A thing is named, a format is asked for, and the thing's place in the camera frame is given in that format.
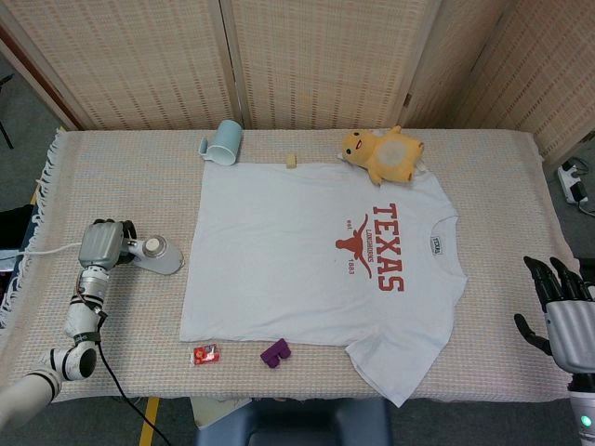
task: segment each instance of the robotic hand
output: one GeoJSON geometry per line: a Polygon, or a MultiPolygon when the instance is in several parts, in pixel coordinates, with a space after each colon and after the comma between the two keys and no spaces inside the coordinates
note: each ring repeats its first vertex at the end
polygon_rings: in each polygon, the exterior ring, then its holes
{"type": "Polygon", "coordinates": [[[103,299],[110,269],[132,262],[159,274],[172,274],[182,267],[182,253],[163,237],[136,239],[129,220],[96,220],[86,228],[78,256],[83,270],[77,277],[64,326],[74,346],[44,352],[38,367],[0,393],[0,432],[5,427],[21,426],[40,412],[58,396],[63,381],[93,374],[96,345],[101,341],[99,330],[107,318],[103,299]]]}
{"type": "Polygon", "coordinates": [[[514,321],[522,337],[553,357],[573,379],[568,385],[570,402],[584,445],[595,445],[595,302],[580,276],[555,257],[551,264],[525,257],[543,309],[549,340],[535,334],[521,314],[514,321]]]}

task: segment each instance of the shirt sleeve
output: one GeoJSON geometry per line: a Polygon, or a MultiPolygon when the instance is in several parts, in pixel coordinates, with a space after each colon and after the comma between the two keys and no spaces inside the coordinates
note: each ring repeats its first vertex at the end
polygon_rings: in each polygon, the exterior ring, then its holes
{"type": "Polygon", "coordinates": [[[419,330],[371,334],[347,346],[355,370],[374,390],[397,407],[411,396],[452,331],[442,336],[419,330]]]}

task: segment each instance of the yellow tape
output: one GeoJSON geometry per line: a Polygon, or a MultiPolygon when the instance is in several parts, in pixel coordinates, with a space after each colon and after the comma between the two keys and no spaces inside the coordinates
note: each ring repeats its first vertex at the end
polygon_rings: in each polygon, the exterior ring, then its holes
{"type": "MultiPolygon", "coordinates": [[[[157,419],[157,409],[159,408],[159,399],[156,397],[149,397],[147,400],[147,409],[145,409],[145,416],[147,419],[155,424],[157,419]]],[[[140,431],[139,446],[151,446],[152,445],[152,427],[150,427],[146,421],[142,423],[142,430],[140,431]]]]}

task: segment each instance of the white cable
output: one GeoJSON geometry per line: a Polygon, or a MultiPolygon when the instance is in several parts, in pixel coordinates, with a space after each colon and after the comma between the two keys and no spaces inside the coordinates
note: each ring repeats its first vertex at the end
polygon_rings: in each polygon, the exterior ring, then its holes
{"type": "Polygon", "coordinates": [[[595,212],[590,212],[586,209],[583,209],[580,204],[581,204],[581,202],[578,202],[578,210],[580,212],[582,212],[583,214],[587,214],[588,216],[595,216],[595,212]]]}
{"type": "Polygon", "coordinates": [[[81,242],[76,242],[76,243],[68,243],[68,244],[65,244],[64,246],[61,246],[60,248],[50,249],[49,251],[18,251],[15,255],[0,258],[0,260],[7,260],[9,258],[13,258],[16,256],[44,256],[46,254],[56,254],[56,253],[59,253],[60,251],[64,251],[66,249],[70,249],[74,246],[80,246],[80,245],[81,245],[81,242]]]}

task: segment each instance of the dark fabric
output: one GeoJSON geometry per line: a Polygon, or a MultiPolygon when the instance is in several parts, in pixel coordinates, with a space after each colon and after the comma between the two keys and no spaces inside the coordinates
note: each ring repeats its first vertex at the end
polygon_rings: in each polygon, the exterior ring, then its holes
{"type": "Polygon", "coordinates": [[[32,213],[32,204],[0,212],[0,249],[20,248],[32,213]]]}

